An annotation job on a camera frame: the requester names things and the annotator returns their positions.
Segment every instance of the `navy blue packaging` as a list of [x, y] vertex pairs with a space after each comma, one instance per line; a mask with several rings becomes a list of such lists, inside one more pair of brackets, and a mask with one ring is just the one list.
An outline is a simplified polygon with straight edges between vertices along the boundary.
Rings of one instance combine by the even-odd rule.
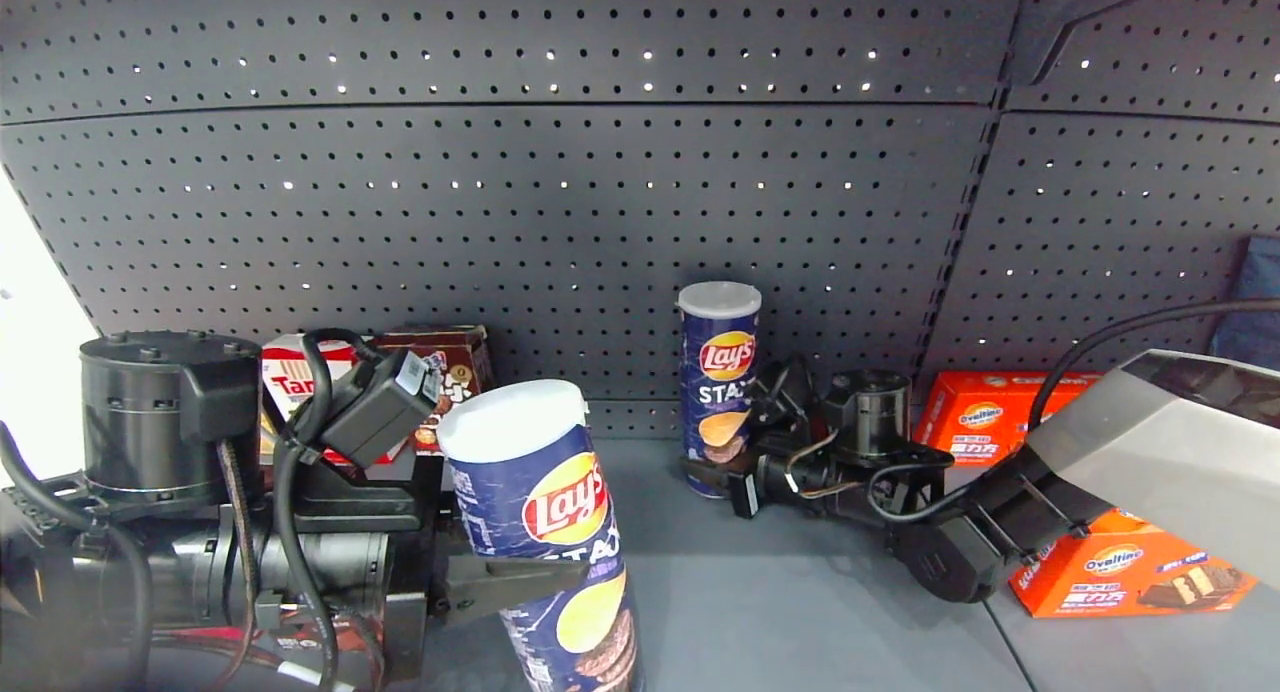
[[[746, 397], [755, 379], [760, 294], [736, 281], [701, 281], [680, 292], [680, 422], [685, 455], [726, 464], [746, 449]], [[704, 498], [722, 491], [686, 475]]]
[[590, 562], [581, 587], [502, 611], [530, 688], [641, 692], [635, 605], [613, 500], [586, 429], [577, 423], [513, 459], [449, 464], [477, 555]]

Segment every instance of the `brown box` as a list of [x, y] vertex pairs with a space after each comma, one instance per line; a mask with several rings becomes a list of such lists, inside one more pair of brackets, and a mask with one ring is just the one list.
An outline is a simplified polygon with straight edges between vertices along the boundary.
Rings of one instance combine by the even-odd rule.
[[426, 418], [413, 434], [413, 449], [417, 454], [439, 455], [435, 427], [440, 418], [458, 402], [493, 389], [493, 365], [489, 361], [486, 338], [488, 331], [483, 324], [461, 324], [456, 327], [407, 326], [372, 338], [375, 347], [408, 347], [430, 365], [439, 365], [444, 374], [435, 414]]

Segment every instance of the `gray device housing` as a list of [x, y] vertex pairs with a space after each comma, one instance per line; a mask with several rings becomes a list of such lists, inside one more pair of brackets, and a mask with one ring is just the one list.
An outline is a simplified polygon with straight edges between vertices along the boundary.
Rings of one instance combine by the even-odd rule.
[[1147, 350], [1034, 429], [1070, 484], [1280, 586], [1280, 374]]

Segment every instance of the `white wall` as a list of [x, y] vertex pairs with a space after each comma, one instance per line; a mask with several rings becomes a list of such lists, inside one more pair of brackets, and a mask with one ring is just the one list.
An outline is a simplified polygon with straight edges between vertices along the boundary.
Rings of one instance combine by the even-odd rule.
[[[37, 477], [81, 469], [79, 357], [97, 336], [0, 174], [0, 420]], [[9, 475], [0, 469], [0, 486]]]

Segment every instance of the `wire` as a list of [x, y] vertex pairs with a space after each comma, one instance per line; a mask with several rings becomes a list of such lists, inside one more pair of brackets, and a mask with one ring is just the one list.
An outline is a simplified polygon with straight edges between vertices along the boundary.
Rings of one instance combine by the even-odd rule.
[[[1061, 381], [1062, 376], [1075, 365], [1078, 361], [1084, 358], [1089, 350], [1094, 347], [1103, 344], [1103, 342], [1111, 340], [1111, 338], [1126, 335], [1126, 333], [1133, 333], [1135, 329], [1151, 327], [1153, 324], [1175, 322], [1179, 318], [1192, 318], [1192, 317], [1206, 317], [1206, 315], [1212, 313], [1249, 313], [1249, 312], [1270, 312], [1280, 313], [1280, 299], [1244, 299], [1244, 301], [1224, 301], [1224, 303], [1197, 303], [1197, 304], [1184, 304], [1175, 306], [1175, 308], [1169, 310], [1156, 310], [1152, 313], [1139, 313], [1138, 317], [1124, 318], [1120, 322], [1110, 324], [1107, 327], [1098, 329], [1093, 335], [1085, 336], [1084, 340], [1078, 342], [1066, 354], [1057, 359], [1053, 368], [1044, 376], [1044, 381], [1041, 384], [1039, 390], [1036, 393], [1036, 399], [1032, 402], [1032, 411], [1028, 414], [1027, 427], [1037, 429], [1043, 422], [1044, 408], [1048, 404], [1050, 395], [1053, 393], [1053, 388]], [[884, 475], [891, 475], [895, 472], [909, 472], [910, 469], [928, 469], [932, 467], [947, 467], [946, 464], [901, 464], [895, 467], [886, 467], [879, 469], [872, 476], [870, 481], [867, 484], [867, 500], [872, 504], [872, 509], [876, 514], [882, 515], [883, 519], [890, 522], [909, 523], [919, 522], [928, 515], [933, 515], [937, 510], [941, 510], [946, 505], [951, 504], [964, 496], [964, 492], [969, 490], [973, 482], [964, 484], [961, 487], [955, 487], [951, 492], [946, 492], [940, 500], [933, 501], [933, 504], [914, 510], [906, 514], [895, 514], [891, 510], [881, 508], [874, 499], [876, 484]]]
[[257, 556], [253, 554], [253, 537], [250, 531], [248, 500], [244, 496], [244, 481], [241, 478], [239, 463], [236, 460], [236, 450], [229, 441], [218, 443], [218, 460], [223, 468], [223, 481], [227, 484], [227, 492], [232, 501], [232, 519], [236, 524], [236, 537], [239, 545], [241, 569], [244, 576], [244, 623], [241, 629], [239, 647], [232, 656], [227, 668], [218, 675], [207, 692], [219, 692], [227, 687], [232, 677], [244, 664], [250, 647], [253, 646], [253, 628], [256, 618], [253, 605], [257, 601]]
[[904, 514], [891, 513], [891, 510], [886, 510], [884, 508], [879, 507], [879, 503], [876, 500], [876, 484], [879, 482], [883, 477], [886, 477], [886, 475], [896, 475], [900, 472], [916, 472], [916, 469], [938, 469], [938, 468], [946, 469], [951, 467], [951, 464], [952, 463], [950, 463], [950, 460], [915, 460], [915, 463], [883, 467], [878, 469], [876, 475], [873, 475], [872, 478], [867, 481], [867, 500], [870, 503], [872, 510], [876, 510], [876, 514], [882, 515], [882, 518], [887, 519], [888, 522], [901, 522], [901, 523], [919, 522], [927, 518], [928, 515], [937, 513], [937, 510], [941, 510], [946, 505], [950, 505], [951, 501], [956, 501], [957, 499], [960, 499], [960, 496], [963, 496], [964, 492], [969, 490], [969, 484], [964, 484], [964, 486], [961, 487], [955, 487], [955, 490], [946, 492], [946, 495], [943, 495], [936, 501], [932, 501], [932, 504], [924, 508], [920, 508], [918, 510], [910, 510], [910, 513], [904, 513]]
[[311, 445], [324, 431], [325, 420], [329, 418], [329, 405], [333, 403], [333, 376], [329, 374], [329, 363], [320, 353], [320, 340], [311, 333], [302, 335], [302, 357], [311, 368], [311, 379], [315, 381], [315, 393], [311, 399], [294, 411], [289, 423], [297, 423], [296, 436], [298, 443]]
[[338, 633], [333, 627], [333, 618], [329, 617], [329, 610], [325, 608], [324, 597], [320, 597], [311, 565], [307, 564], [306, 555], [302, 554], [302, 542], [298, 540], [298, 528], [293, 519], [293, 481], [302, 452], [302, 446], [288, 445], [283, 459], [275, 464], [275, 528], [280, 537], [284, 559], [289, 563], [289, 576], [297, 583], [302, 604], [315, 618], [320, 633], [320, 650], [324, 654], [324, 665], [320, 669], [320, 692], [333, 692], [338, 674]]
[[9, 427], [0, 422], [0, 464], [13, 478], [14, 487], [33, 505], [45, 510], [58, 522], [82, 533], [105, 533], [106, 539], [120, 551], [133, 578], [133, 629], [128, 646], [128, 666], [125, 684], [132, 689], [146, 689], [147, 665], [151, 657], [152, 619], [151, 565], [147, 564], [142, 545], [123, 527], [101, 524], [83, 510], [78, 510], [59, 500], [31, 473], [26, 460], [18, 454], [18, 445], [9, 434]]
[[823, 446], [829, 445], [829, 443], [836, 439], [836, 434], [837, 432], [827, 434], [826, 437], [823, 437], [817, 443], [813, 443], [813, 445], [800, 446], [799, 450], [792, 452], [791, 457], [787, 458], [787, 467], [786, 469], [782, 469], [782, 477], [786, 478], [787, 485], [791, 487], [792, 492], [796, 492], [796, 495], [801, 495], [803, 491], [800, 490], [799, 484], [796, 484], [796, 478], [791, 476], [791, 468], [795, 467], [797, 460], [803, 460], [804, 458], [806, 458], [806, 455], [812, 455], [814, 454], [814, 452], [818, 452], [823, 449]]
[[312, 331], [307, 333], [307, 335], [317, 342], [347, 342], [347, 344], [351, 345], [351, 349], [356, 350], [356, 356], [358, 358], [374, 361], [374, 363], [387, 356], [383, 350], [379, 350], [378, 347], [370, 345], [369, 342], [365, 342], [364, 336], [360, 336], [357, 333], [352, 333], [351, 329], [320, 327], [312, 329]]
[[[212, 638], [212, 637], [198, 637], [195, 634], [173, 634], [173, 633], [156, 633], [151, 641], [152, 647], [160, 647], [164, 650], [191, 650], [198, 652], [214, 652], [218, 655], [224, 655], [228, 657], [239, 654], [239, 643], [232, 643], [227, 640]], [[275, 669], [280, 666], [284, 661], [279, 655], [273, 655], [269, 651], [251, 647], [248, 654], [244, 655], [244, 661], [250, 664], [262, 665], [269, 669]]]
[[1138, 317], [1130, 317], [1120, 320], [1120, 322], [1111, 324], [1111, 326], [1098, 329], [1093, 335], [1085, 336], [1079, 344], [1071, 347], [1071, 349], [1057, 359], [1050, 374], [1044, 376], [1039, 390], [1036, 393], [1036, 400], [1032, 402], [1030, 417], [1027, 421], [1028, 431], [1030, 429], [1037, 429], [1043, 422], [1044, 408], [1048, 404], [1048, 397], [1052, 395], [1053, 388], [1061, 381], [1062, 376], [1075, 365], [1084, 354], [1088, 354], [1093, 347], [1101, 345], [1102, 342], [1110, 340], [1112, 336], [1126, 335], [1126, 333], [1133, 333], [1134, 329], [1151, 327], [1152, 324], [1161, 322], [1175, 322], [1179, 318], [1189, 317], [1204, 317], [1204, 315], [1211, 313], [1234, 313], [1234, 312], [1280, 312], [1280, 299], [1244, 299], [1244, 301], [1225, 301], [1225, 303], [1197, 303], [1197, 304], [1184, 304], [1175, 306], [1175, 308], [1169, 310], [1156, 310], [1152, 313], [1139, 313]]
[[[328, 405], [333, 394], [333, 379], [329, 376], [329, 365], [325, 363], [324, 356], [320, 354], [316, 336], [311, 333], [302, 335], [302, 356], [311, 370], [316, 391], [316, 395], [311, 397], [311, 400], [305, 402], [311, 408], [303, 422], [307, 431], [301, 432], [294, 427], [294, 423], [298, 422], [298, 414], [302, 413], [303, 408], [294, 411], [294, 417], [289, 422], [284, 422], [280, 409], [275, 405], [275, 400], [271, 399], [265, 388], [262, 411], [279, 437], [279, 445], [275, 449], [273, 481], [275, 487], [275, 528], [276, 533], [279, 533], [284, 559], [289, 565], [289, 574], [297, 582], [302, 604], [307, 606], [316, 620], [316, 628], [320, 634], [320, 649], [324, 655], [319, 682], [320, 691], [332, 692], [338, 673], [338, 632], [334, 629], [333, 619], [325, 608], [324, 597], [320, 596], [311, 565], [307, 564], [306, 555], [302, 553], [302, 542], [298, 540], [297, 523], [293, 518], [293, 482], [302, 455], [310, 452], [307, 445], [319, 436], [320, 427], [328, 414]], [[321, 397], [320, 405], [315, 404], [317, 397]], [[303, 434], [310, 434], [310, 437], [303, 437]]]
[[378, 642], [378, 636], [374, 634], [369, 620], [353, 611], [348, 613], [347, 618], [351, 620], [351, 627], [355, 628], [356, 634], [360, 636], [360, 641], [364, 642], [365, 654], [369, 655], [370, 678], [372, 679], [371, 689], [372, 692], [381, 692], [383, 680], [387, 675], [387, 656], [383, 654], [383, 646]]
[[792, 455], [787, 458], [787, 467], [786, 471], [782, 473], [782, 476], [786, 478], [787, 485], [791, 486], [791, 491], [796, 492], [797, 496], [805, 500], [820, 500], [823, 498], [838, 495], [838, 492], [844, 492], [846, 490], [852, 490], [854, 487], [861, 486], [861, 482], [850, 481], [850, 482], [832, 484], [832, 486], [822, 487], [819, 490], [801, 490], [800, 484], [797, 484], [795, 481], [795, 477], [791, 476], [791, 468], [797, 463], [797, 460], [803, 460], [804, 458], [806, 458], [806, 455], [812, 455], [814, 454], [814, 452], [818, 452], [823, 449], [823, 446], [829, 445], [829, 443], [832, 443], [832, 440], [836, 439], [837, 434], [838, 431], [827, 434], [827, 436], [819, 440], [818, 443], [813, 443], [813, 445], [809, 446], [801, 446], [801, 449], [792, 452]]

